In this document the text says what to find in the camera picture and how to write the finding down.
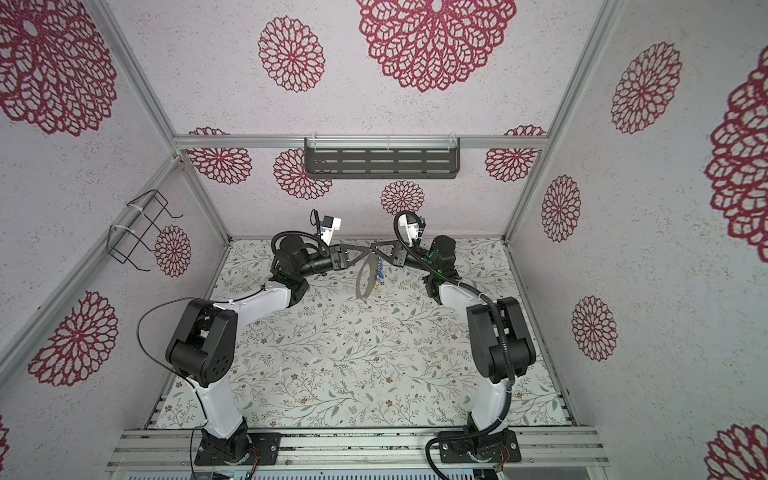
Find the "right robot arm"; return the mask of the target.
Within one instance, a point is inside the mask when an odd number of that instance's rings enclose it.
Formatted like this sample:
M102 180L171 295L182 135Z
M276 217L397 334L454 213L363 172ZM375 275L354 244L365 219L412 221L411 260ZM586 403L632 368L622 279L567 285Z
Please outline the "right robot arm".
M456 269L456 241L440 235L424 249L405 240L376 242L371 250L396 267L425 271L427 295L462 314L467 323L472 359L484 378L462 433L441 433L442 448L486 447L501 441L516 380L536 361L536 349L517 299L493 300L463 281Z

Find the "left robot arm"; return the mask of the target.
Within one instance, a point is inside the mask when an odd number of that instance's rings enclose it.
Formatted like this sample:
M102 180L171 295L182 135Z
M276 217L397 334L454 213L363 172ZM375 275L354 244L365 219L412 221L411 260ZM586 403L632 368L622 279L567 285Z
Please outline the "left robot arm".
M225 301L192 298L166 348L165 361L191 386L205 418L194 466L258 462L229 380L239 332L298 304L310 276L346 270L371 253L368 247L330 244L319 234L296 230L275 235L270 249L271 276L259 291Z

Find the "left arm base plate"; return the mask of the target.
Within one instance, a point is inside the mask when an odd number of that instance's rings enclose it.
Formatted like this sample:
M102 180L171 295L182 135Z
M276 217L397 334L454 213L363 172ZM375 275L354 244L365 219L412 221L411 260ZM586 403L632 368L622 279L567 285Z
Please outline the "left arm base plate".
M194 466L272 466L276 464L282 435L279 433L236 433L220 439L203 431Z

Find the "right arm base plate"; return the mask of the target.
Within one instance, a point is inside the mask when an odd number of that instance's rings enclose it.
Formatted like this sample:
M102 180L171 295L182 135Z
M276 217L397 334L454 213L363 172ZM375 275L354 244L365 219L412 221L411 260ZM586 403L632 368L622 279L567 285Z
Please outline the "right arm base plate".
M438 434L440 460L445 464L519 463L522 460L517 436L511 428L473 439L449 441L457 432Z

